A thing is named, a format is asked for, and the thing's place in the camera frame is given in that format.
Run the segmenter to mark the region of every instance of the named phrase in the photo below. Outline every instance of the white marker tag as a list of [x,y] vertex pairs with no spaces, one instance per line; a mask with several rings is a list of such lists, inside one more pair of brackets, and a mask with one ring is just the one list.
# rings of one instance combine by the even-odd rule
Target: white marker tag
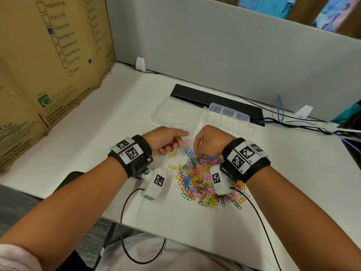
[[260,155],[262,158],[267,157],[269,159],[269,155],[266,151],[261,149],[258,145],[256,145],[253,141],[246,141],[246,144],[249,145],[258,155]]
[[242,142],[234,150],[236,150],[237,153],[251,165],[261,158],[261,156],[255,152],[255,150],[246,144],[246,142]]
[[235,150],[232,150],[231,154],[228,155],[227,159],[242,174],[244,174],[250,168],[250,164],[246,162]]
[[119,154],[121,151],[133,145],[134,143],[135,141],[133,141],[133,139],[126,137],[123,141],[120,141],[115,146],[113,146],[111,150],[113,150],[116,154]]
[[122,154],[120,154],[120,158],[124,161],[125,164],[129,164],[135,158],[139,157],[143,154],[143,150],[139,147],[138,144],[135,144],[129,148],[127,148]]

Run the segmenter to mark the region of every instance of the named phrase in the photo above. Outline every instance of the clothing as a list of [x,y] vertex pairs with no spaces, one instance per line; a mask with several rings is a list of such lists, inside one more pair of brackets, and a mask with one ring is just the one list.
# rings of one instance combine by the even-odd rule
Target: clothing
[[[141,233],[124,239],[129,254],[138,261],[155,257],[164,239]],[[0,271],[41,271],[39,261],[25,249],[0,245]],[[124,253],[120,241],[108,246],[96,271],[240,271],[233,262],[210,254],[201,253],[189,246],[167,240],[159,257],[150,264],[136,264]]]

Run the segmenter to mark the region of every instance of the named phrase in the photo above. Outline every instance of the blue mark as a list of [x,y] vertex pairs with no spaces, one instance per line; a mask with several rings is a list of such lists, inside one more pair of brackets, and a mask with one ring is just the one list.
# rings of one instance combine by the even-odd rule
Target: blue mark
[[48,32],[50,35],[53,35],[54,34],[54,30],[51,28],[51,27],[48,27],[47,28]]

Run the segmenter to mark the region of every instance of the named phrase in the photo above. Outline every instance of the white sleeve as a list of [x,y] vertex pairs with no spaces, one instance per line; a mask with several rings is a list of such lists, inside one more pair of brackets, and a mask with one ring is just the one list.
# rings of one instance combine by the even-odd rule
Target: white sleeve
[[24,248],[0,244],[0,271],[42,271],[38,259]]

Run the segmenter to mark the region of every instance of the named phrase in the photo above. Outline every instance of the forearm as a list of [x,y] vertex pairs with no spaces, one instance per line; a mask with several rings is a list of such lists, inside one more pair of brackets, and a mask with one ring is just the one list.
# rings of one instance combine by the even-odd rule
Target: forearm
[[101,217],[127,180],[124,168],[108,158],[38,204],[0,238],[35,255],[53,270]]
[[272,167],[256,173],[247,187],[301,271],[359,270],[359,248],[326,212]]

